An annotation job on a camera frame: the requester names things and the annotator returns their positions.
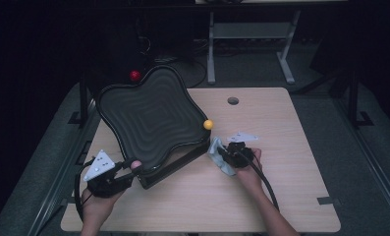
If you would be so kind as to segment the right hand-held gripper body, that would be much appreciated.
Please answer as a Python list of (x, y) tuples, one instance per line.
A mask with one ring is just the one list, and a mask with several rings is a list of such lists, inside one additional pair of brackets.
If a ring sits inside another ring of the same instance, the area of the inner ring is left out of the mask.
[(254, 154), (250, 147), (247, 146), (249, 141), (257, 141), (258, 136), (238, 132), (236, 135), (229, 137), (228, 145), (224, 146), (229, 153), (220, 152), (228, 156), (228, 164), (234, 168), (244, 168), (250, 165), (254, 159)]

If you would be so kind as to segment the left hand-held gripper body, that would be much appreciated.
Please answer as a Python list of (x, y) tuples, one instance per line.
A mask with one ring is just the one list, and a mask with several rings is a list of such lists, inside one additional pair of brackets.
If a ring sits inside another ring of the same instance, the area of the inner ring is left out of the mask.
[(128, 188), (128, 180), (125, 177), (116, 177), (122, 167), (122, 162), (114, 162), (101, 149), (90, 162), (90, 167), (84, 175), (83, 180), (87, 182), (87, 188), (96, 197), (111, 198)]

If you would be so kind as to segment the light blue cloth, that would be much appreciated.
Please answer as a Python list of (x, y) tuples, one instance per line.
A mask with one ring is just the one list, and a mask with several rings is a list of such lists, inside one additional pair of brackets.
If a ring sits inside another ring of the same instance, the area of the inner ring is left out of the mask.
[(226, 175), (234, 176), (235, 170), (224, 160), (223, 155), (219, 152), (224, 149), (222, 141), (219, 137), (214, 137), (210, 143), (207, 155), (214, 162), (214, 164)]

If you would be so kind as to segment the black wavy tray stand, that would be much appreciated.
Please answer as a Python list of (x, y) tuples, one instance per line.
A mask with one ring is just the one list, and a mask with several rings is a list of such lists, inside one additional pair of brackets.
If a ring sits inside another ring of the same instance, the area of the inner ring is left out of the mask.
[(104, 88), (96, 108), (123, 157), (142, 163), (139, 182), (149, 189), (206, 153), (211, 132), (179, 73), (157, 66), (136, 85)]

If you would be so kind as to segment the person's left hand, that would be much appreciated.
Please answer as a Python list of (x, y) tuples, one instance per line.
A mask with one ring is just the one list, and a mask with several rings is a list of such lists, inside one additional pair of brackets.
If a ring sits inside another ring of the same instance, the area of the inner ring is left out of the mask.
[[(141, 169), (141, 162), (139, 160), (135, 160), (132, 163), (131, 170), (134, 169)], [(81, 194), (75, 193), (77, 199), (81, 198), (82, 200), (81, 204), (77, 204), (78, 213), (82, 221), (84, 221), (84, 213), (86, 211), (109, 211), (111, 213), (113, 205), (131, 186), (120, 187), (120, 191), (106, 198), (96, 197), (89, 188), (84, 189)]]

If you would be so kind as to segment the person's right hand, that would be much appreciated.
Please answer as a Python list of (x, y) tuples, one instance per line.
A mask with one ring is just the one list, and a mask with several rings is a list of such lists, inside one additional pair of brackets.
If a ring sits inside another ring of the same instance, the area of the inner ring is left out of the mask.
[(252, 153), (254, 154), (254, 159), (252, 161), (253, 166), (247, 166), (244, 168), (237, 168), (236, 169), (236, 175), (238, 176), (240, 182), (242, 183), (243, 187), (246, 189), (246, 191), (250, 195), (256, 195), (263, 192), (262, 190), (262, 184), (261, 184), (261, 178), (254, 170), (257, 168), (258, 170), (261, 169), (261, 150), (259, 148), (252, 148)]

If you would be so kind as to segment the grey metal floor rail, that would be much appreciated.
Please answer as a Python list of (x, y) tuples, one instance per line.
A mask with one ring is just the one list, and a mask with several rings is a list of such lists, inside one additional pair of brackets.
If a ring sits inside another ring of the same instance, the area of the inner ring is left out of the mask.
[(87, 155), (93, 127), (94, 101), (88, 106), (88, 119), (80, 129), (78, 125), (69, 124), (73, 112), (80, 110), (80, 103), (65, 102), (61, 107), (62, 114), (50, 124), (39, 147), (39, 161), (32, 166), (34, 179), (42, 184), (43, 193), (38, 211), (28, 229), (28, 236), (39, 236), (51, 219), (67, 203), (65, 198), (71, 196), (75, 188), (75, 176), (83, 165)]
[(390, 207), (390, 180), (387, 177), (385, 171), (381, 167), (376, 155), (374, 154), (371, 147), (368, 145), (367, 140), (362, 135), (361, 129), (357, 126), (348, 115), (348, 107), (340, 99), (334, 98), (333, 103), (340, 113), (341, 119), (346, 124), (347, 129), (350, 131), (354, 140), (357, 142), (359, 150), (362, 152), (364, 159), (367, 163), (367, 166), (373, 176), (376, 185), (381, 191), (383, 197), (385, 198), (387, 204)]

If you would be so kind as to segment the black metal stand post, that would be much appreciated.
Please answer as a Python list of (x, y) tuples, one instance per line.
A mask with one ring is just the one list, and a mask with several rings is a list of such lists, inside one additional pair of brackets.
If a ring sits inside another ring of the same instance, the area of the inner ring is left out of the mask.
[(358, 110), (359, 102), (359, 79), (355, 71), (349, 73), (347, 79), (348, 104), (347, 117), (356, 129), (362, 126), (373, 126), (373, 122), (364, 111)]
[(80, 93), (80, 110), (72, 113), (69, 124), (78, 125), (81, 129), (88, 119), (88, 91), (86, 85), (86, 75), (82, 75), (79, 82), (79, 93)]

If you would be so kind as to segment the grey metal table frame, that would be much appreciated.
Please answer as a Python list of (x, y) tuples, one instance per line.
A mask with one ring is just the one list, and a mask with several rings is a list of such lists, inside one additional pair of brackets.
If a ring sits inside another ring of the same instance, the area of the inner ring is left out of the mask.
[(277, 59), (288, 85), (296, 81), (287, 61), (287, 56), (296, 32), (301, 11), (293, 14), (290, 22), (276, 23), (217, 23), (214, 13), (209, 14), (208, 52), (207, 52), (207, 82), (216, 83), (214, 64), (214, 41), (216, 39), (284, 39), (285, 45), (277, 52)]

